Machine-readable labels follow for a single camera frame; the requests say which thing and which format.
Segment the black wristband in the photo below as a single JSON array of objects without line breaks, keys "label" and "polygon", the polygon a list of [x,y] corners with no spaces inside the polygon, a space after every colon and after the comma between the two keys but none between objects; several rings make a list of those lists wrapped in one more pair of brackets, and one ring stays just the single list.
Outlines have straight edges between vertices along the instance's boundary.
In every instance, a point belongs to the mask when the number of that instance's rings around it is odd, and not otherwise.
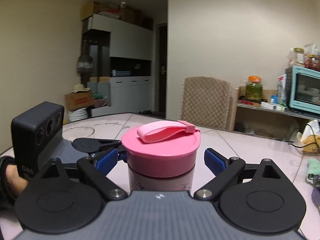
[{"label": "black wristband", "polygon": [[9,164],[16,164],[10,156],[0,157],[0,209],[13,208],[16,198],[10,192],[6,177],[6,169]]}]

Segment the chair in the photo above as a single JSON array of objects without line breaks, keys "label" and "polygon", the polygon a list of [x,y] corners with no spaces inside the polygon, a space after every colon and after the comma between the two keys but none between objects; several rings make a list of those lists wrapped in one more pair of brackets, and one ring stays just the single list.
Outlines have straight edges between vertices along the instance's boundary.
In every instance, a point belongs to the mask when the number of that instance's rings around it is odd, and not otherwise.
[{"label": "chair", "polygon": [[184,80],[181,120],[199,126],[226,129],[231,85],[212,77]]}]

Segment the cabinet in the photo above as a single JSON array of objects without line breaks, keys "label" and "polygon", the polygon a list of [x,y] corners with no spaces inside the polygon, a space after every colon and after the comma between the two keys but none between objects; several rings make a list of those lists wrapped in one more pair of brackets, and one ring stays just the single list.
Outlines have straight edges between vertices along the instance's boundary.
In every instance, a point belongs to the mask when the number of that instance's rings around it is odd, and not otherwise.
[{"label": "cabinet", "polygon": [[138,113],[151,109],[151,77],[110,78],[110,106],[92,110],[92,116]]},{"label": "cabinet", "polygon": [[94,14],[88,30],[110,32],[110,57],[152,60],[153,32],[121,20]]}]

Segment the dark brown door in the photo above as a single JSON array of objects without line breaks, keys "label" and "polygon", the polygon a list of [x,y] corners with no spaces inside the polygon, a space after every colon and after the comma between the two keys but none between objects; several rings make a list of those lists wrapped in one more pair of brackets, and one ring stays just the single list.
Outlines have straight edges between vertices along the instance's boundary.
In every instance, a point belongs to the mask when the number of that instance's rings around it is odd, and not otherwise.
[{"label": "dark brown door", "polygon": [[167,25],[159,27],[159,112],[164,114],[167,99]]}]

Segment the pink lid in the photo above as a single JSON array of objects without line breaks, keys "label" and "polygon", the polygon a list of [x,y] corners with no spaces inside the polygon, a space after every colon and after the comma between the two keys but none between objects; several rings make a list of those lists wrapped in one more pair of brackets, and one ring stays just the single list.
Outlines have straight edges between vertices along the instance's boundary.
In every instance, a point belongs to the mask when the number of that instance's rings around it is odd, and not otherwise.
[{"label": "pink lid", "polygon": [[132,128],[121,140],[131,168],[146,176],[170,178],[193,168],[200,138],[191,123],[159,121]]}]

